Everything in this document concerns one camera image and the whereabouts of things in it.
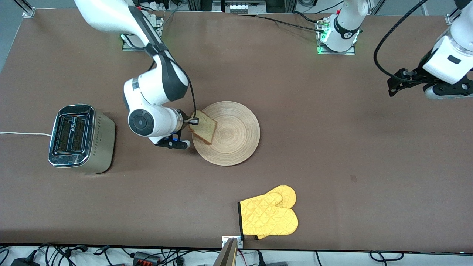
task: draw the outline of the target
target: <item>quilted fabric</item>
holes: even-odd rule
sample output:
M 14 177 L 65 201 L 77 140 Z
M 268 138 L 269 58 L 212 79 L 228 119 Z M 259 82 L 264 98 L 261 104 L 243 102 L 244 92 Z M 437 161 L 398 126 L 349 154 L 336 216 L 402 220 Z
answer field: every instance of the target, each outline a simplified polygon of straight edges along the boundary
M 295 202 L 296 193 L 289 186 L 278 186 L 264 195 L 239 202 L 242 234 L 258 239 L 292 234 L 299 225 L 291 209 Z

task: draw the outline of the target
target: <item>brown table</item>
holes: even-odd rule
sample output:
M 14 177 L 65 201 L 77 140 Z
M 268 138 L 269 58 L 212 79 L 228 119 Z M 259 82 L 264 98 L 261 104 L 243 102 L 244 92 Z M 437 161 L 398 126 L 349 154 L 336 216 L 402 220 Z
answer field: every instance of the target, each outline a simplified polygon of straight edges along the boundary
M 1 136 L 0 242 L 219 247 L 239 233 L 238 201 L 287 184 L 299 228 L 246 248 L 473 252 L 473 102 L 427 100 L 420 87 L 388 96 L 372 53 L 398 18 L 368 16 L 357 55 L 329 56 L 309 31 L 176 13 L 163 37 L 198 108 L 236 101 L 260 122 L 254 155 L 220 167 L 128 128 L 123 83 L 147 55 L 121 52 L 118 35 L 76 9 L 38 10 L 0 75 L 0 131 L 50 132 L 61 107 L 88 103 L 117 125 L 114 159 L 84 176 L 49 165 L 47 137 Z M 445 28 L 442 17 L 408 18 L 381 63 L 414 68 Z M 190 93 L 171 106 L 190 112 Z

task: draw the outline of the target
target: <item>red cable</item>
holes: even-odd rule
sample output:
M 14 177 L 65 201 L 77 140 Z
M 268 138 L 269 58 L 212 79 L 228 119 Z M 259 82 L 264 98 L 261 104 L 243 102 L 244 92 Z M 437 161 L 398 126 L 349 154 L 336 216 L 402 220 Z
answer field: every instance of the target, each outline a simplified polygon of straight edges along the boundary
M 241 250 L 238 250 L 238 252 L 240 252 L 241 258 L 243 259 L 245 266 L 248 266 L 248 264 L 246 264 L 245 256 L 243 256 L 243 253 L 241 252 Z

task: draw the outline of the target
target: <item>round woven placemat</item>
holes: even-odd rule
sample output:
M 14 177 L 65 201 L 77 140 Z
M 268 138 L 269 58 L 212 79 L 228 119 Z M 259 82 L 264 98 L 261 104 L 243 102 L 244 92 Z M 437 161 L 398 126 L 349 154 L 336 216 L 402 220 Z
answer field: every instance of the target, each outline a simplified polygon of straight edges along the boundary
M 236 102 L 218 102 L 202 110 L 217 121 L 212 144 L 192 135 L 196 150 L 207 161 L 222 166 L 248 159 L 260 141 L 260 124 L 253 112 Z

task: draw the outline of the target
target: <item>white power cord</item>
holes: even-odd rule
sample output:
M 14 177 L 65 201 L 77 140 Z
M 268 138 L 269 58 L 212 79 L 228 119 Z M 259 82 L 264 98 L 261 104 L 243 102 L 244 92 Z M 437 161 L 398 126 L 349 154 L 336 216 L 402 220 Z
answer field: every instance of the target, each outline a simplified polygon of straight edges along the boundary
M 52 137 L 50 134 L 46 133 L 26 133 L 26 132 L 0 132 L 0 134 L 17 134 L 17 135 L 43 135 L 43 136 L 48 136 Z

